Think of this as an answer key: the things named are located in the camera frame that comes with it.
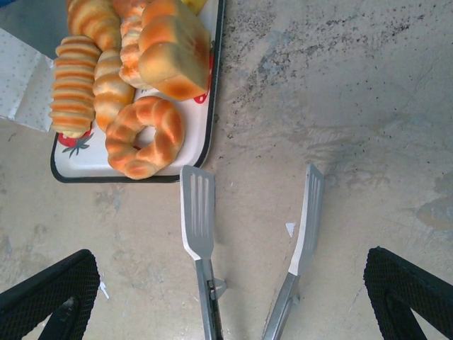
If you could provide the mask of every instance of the tray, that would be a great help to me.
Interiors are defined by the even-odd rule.
[[[224,17],[224,0],[207,0],[198,15],[211,32],[212,78],[210,89],[203,98],[173,101],[185,118],[185,140],[174,163],[148,179],[133,180],[112,169],[107,163],[105,133],[94,121],[91,130],[78,139],[65,138],[57,133],[50,157],[53,176],[62,183],[171,183],[179,181],[184,165],[200,167],[210,149],[214,120],[217,82],[219,78],[220,46]],[[156,95],[166,98],[155,89],[137,90],[135,100]],[[149,144],[154,136],[152,127],[145,128],[137,138],[137,146]]]

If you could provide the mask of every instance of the polka dot paper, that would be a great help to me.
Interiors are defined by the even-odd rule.
[[[53,61],[0,29],[0,118],[47,132]]]

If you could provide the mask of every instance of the food tongs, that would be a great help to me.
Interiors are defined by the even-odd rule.
[[[310,163],[306,170],[302,218],[296,249],[291,258],[286,279],[280,289],[274,309],[266,325],[263,340],[280,339],[291,306],[298,300],[297,284],[316,248],[324,192],[324,176]]]
[[[180,171],[181,227],[184,249],[195,260],[205,338],[223,339],[217,298],[227,289],[214,277],[214,176],[193,166]]]

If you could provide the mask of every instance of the concrete floor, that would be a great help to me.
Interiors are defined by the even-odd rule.
[[[225,339],[263,333],[310,161],[327,179],[321,229],[283,339],[380,339],[362,280],[371,247],[453,283],[452,2],[226,7],[205,165]],[[85,339],[201,339],[178,184],[60,184],[53,134],[0,129],[0,291],[87,248],[110,299],[99,291]]]

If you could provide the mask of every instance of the strawberry print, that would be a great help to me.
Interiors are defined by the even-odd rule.
[[[197,104],[203,104],[206,101],[207,94],[210,92],[213,66],[214,66],[214,41],[211,42],[211,50],[210,50],[210,77],[207,81],[208,90],[205,94],[202,94],[201,96],[195,97],[193,99]]]
[[[69,152],[69,158],[71,158],[73,153],[76,153],[77,156],[81,149],[88,149],[89,145],[86,144],[86,142],[88,142],[92,137],[93,133],[91,133],[91,129],[85,132],[85,134],[79,138],[68,138],[62,133],[59,133],[58,142],[66,147],[66,149],[64,149],[62,152]]]

